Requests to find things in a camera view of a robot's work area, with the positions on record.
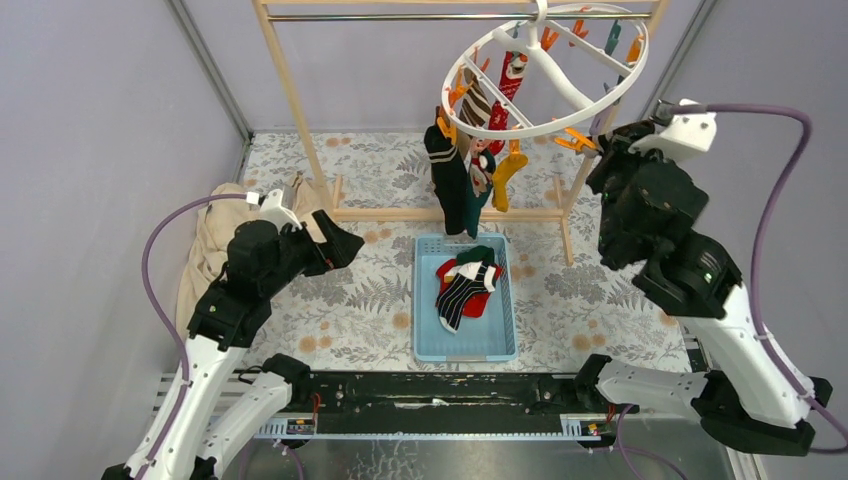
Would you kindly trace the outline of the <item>white round clip hanger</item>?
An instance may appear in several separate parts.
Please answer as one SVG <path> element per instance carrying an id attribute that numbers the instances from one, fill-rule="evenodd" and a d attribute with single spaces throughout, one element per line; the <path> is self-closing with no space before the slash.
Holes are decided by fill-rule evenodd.
<path id="1" fill-rule="evenodd" d="M 612 107 L 627 93 L 647 65 L 650 51 L 651 13 L 636 13 L 624 7 L 606 3 L 571 3 L 551 7 L 546 1 L 536 3 L 537 11 L 528 19 L 510 20 L 484 34 L 469 46 L 450 67 L 440 93 L 439 113 L 443 118 L 440 126 L 444 132 L 455 128 L 472 137 L 487 140 L 518 140 L 547 135 L 573 127 Z M 604 46 L 596 46 L 579 36 L 574 29 L 564 25 L 564 20 L 609 20 L 613 23 L 628 23 L 635 37 L 628 55 L 620 60 Z M 594 99 L 580 90 L 568 77 L 564 68 L 543 47 L 544 30 L 557 34 L 566 42 L 574 44 L 591 59 L 611 69 L 621 79 L 602 96 Z M 510 100 L 501 88 L 492 81 L 475 61 L 480 49 L 496 43 L 504 50 L 524 55 L 531 67 L 540 71 L 551 83 L 553 90 L 573 109 L 562 118 L 545 123 L 534 123 Z M 506 129 L 491 129 L 487 123 L 480 125 L 459 117 L 461 103 L 471 98 L 471 84 L 465 80 L 470 72 L 476 84 L 489 94 L 517 125 Z"/>

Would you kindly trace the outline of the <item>black sock with beige stripes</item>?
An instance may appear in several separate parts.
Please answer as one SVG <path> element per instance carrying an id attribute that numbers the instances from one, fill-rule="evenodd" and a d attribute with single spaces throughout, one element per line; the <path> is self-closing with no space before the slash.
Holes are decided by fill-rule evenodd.
<path id="1" fill-rule="evenodd" d="M 458 235 L 465 231 L 467 170 L 456 145 L 437 125 L 424 134 L 424 146 L 430 162 L 434 192 L 444 215 L 445 232 Z"/>

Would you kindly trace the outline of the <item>dark green sock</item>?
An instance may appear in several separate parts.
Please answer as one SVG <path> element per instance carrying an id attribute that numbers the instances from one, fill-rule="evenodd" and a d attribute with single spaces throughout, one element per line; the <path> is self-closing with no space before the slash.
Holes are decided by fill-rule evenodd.
<path id="1" fill-rule="evenodd" d="M 469 250 L 459 253 L 456 256 L 457 266 L 470 263 L 482 263 L 485 265 L 496 264 L 495 250 L 486 245 L 477 245 Z"/>

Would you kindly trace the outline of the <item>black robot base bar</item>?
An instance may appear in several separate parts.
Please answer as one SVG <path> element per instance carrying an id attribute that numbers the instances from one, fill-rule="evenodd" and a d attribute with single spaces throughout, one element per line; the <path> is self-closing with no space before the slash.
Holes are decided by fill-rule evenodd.
<path id="1" fill-rule="evenodd" d="M 313 371 L 283 354 L 259 370 L 292 381 L 283 412 L 325 435 L 561 434 L 564 415 L 604 420 L 624 408 L 582 373 Z"/>

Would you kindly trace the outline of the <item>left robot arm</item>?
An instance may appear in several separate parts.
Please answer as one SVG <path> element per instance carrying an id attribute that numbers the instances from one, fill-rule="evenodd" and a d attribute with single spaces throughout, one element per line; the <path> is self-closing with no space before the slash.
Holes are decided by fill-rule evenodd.
<path id="1" fill-rule="evenodd" d="M 236 366 L 270 318 L 271 301 L 300 276 L 345 268 L 364 245 L 323 210 L 306 221 L 265 218 L 241 224 L 221 274 L 198 300 L 185 355 L 138 449 L 106 479 L 219 479 L 259 427 L 276 412 L 311 401 L 310 368 L 277 354 L 248 391 L 217 420 L 212 415 Z"/>

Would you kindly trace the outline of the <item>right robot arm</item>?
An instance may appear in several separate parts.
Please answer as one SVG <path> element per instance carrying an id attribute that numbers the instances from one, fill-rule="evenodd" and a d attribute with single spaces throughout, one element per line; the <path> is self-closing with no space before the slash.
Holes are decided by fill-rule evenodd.
<path id="1" fill-rule="evenodd" d="M 601 198 L 600 262 L 614 271 L 639 264 L 633 284 L 693 329 L 715 368 L 672 373 L 594 354 L 575 377 L 575 402 L 589 412 L 632 404 L 672 413 L 745 453 L 808 455 L 811 405 L 826 404 L 832 386 L 795 369 L 756 326 L 740 269 L 693 227 L 707 194 L 665 151 L 643 145 L 654 131 L 644 120 L 597 138 L 600 160 L 587 185 Z"/>

